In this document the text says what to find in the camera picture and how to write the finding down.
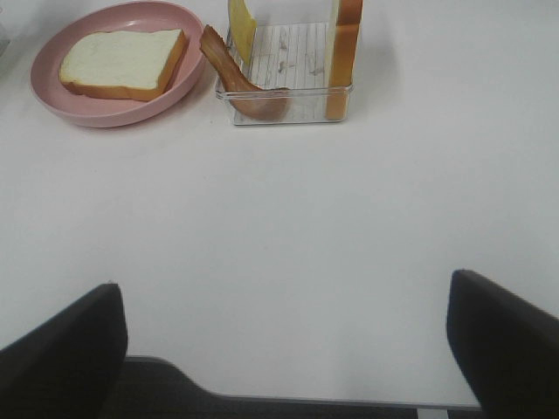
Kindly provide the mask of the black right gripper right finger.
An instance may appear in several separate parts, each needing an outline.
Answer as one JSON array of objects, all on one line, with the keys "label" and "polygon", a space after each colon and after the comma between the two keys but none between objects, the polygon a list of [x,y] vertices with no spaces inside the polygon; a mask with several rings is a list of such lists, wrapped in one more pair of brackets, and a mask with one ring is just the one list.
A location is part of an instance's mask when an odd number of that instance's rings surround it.
[{"label": "black right gripper right finger", "polygon": [[558,416],[558,319],[475,271],[452,274],[446,336],[488,418]]}]

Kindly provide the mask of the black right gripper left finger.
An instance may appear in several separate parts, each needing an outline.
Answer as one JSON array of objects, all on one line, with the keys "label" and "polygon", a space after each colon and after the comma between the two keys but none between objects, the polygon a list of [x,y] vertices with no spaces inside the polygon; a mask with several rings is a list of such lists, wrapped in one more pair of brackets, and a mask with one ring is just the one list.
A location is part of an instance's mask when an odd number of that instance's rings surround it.
[{"label": "black right gripper left finger", "polygon": [[121,289],[103,284],[1,351],[3,418],[96,418],[128,349]]}]

